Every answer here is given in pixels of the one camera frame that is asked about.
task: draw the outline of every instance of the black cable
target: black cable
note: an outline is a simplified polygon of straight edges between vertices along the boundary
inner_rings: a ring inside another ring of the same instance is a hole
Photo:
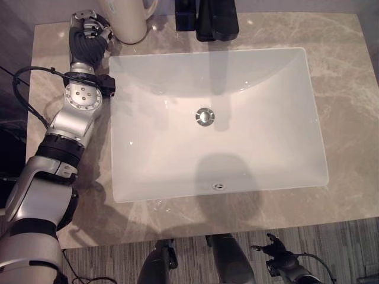
[[[78,276],[76,274],[75,270],[73,269],[68,257],[67,257],[66,249],[62,250],[62,253],[63,253],[63,257],[65,258],[67,264],[69,265],[72,273],[75,275],[75,278],[72,279],[72,282],[71,282],[72,284],[75,284],[76,280],[79,280],[82,284],[89,284],[91,282],[98,281],[98,280],[108,280],[108,281],[112,282],[113,284],[117,284],[116,280],[114,280],[113,278],[107,277],[107,276],[100,276],[100,277],[95,277],[95,278],[87,278],[87,277],[83,277],[83,276]]]
[[[36,116],[43,123],[43,125],[45,126],[45,128],[49,127],[49,123],[47,122],[47,120],[42,115],[40,115],[40,113],[38,111],[36,111],[29,104],[29,102],[26,101],[26,99],[24,99],[24,97],[20,94],[20,92],[18,90],[18,85],[20,84],[20,82],[22,82],[21,79],[19,79],[19,76],[22,73],[27,72],[27,71],[31,71],[31,70],[41,70],[41,71],[49,72],[51,74],[60,76],[62,79],[67,79],[67,80],[79,82],[79,83],[82,83],[84,85],[92,86],[92,87],[95,87],[95,88],[99,89],[99,86],[96,83],[94,83],[94,82],[91,82],[91,81],[88,81],[88,80],[83,80],[83,79],[78,79],[78,78],[74,78],[74,77],[62,74],[62,73],[56,71],[55,68],[53,68],[53,67],[46,68],[46,67],[40,67],[40,66],[27,66],[27,67],[24,67],[24,68],[21,68],[20,70],[18,70],[13,75],[13,82],[12,82],[13,93],[16,96],[16,98],[18,99],[18,101],[21,103],[21,105],[23,107],[27,108],[28,111],[30,111],[34,116]]]
[[[326,265],[326,263],[321,258],[319,258],[318,256],[316,256],[314,254],[310,254],[310,253],[299,253],[299,254],[294,254],[292,256],[296,256],[296,258],[298,258],[299,256],[307,256],[307,257],[312,257],[312,258],[316,259],[318,262],[320,262],[325,267],[325,269],[327,270],[327,273],[329,274],[329,277],[330,277],[330,280],[332,281],[332,283],[335,284],[337,282],[337,279],[334,278],[332,271],[330,271],[330,269]]]
[[[11,75],[12,77],[14,77],[14,74],[12,72],[10,72],[8,69],[0,66],[0,69],[3,70],[5,73],[8,73],[9,75]],[[29,83],[25,82],[24,80],[20,79],[20,82],[24,83],[25,85],[29,86]]]

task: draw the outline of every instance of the beige marble vanity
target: beige marble vanity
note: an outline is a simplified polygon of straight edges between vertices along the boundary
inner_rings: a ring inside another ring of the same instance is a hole
[[[115,203],[110,105],[105,100],[75,183],[80,194],[78,208],[72,223],[59,232],[63,248],[379,216],[379,91],[357,16],[239,14],[239,24],[239,36],[230,43],[200,43],[194,32],[175,31],[174,16],[154,17],[143,41],[116,45],[113,55],[304,47],[326,149],[329,184]],[[36,26],[32,65],[68,71],[68,31],[67,22]],[[62,93],[59,77],[32,73],[30,103],[49,120],[63,105]],[[43,136],[43,125],[29,114],[27,157],[36,152]]]

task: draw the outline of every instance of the sink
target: sink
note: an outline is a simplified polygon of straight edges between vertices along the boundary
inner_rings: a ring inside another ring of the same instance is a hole
[[[118,56],[110,75],[116,202],[329,181],[302,48]]]

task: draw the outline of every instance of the drain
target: drain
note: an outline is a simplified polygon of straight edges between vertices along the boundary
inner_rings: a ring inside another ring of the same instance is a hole
[[[209,126],[214,121],[214,112],[210,108],[201,108],[196,112],[195,118],[199,125]]]
[[[222,184],[222,183],[214,183],[212,185],[212,188],[215,190],[215,191],[223,191],[225,189],[225,185]]]

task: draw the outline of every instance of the black faucet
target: black faucet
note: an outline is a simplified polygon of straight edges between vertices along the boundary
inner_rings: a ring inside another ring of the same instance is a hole
[[[199,41],[234,40],[239,32],[235,0],[175,0],[177,31],[196,30]]]

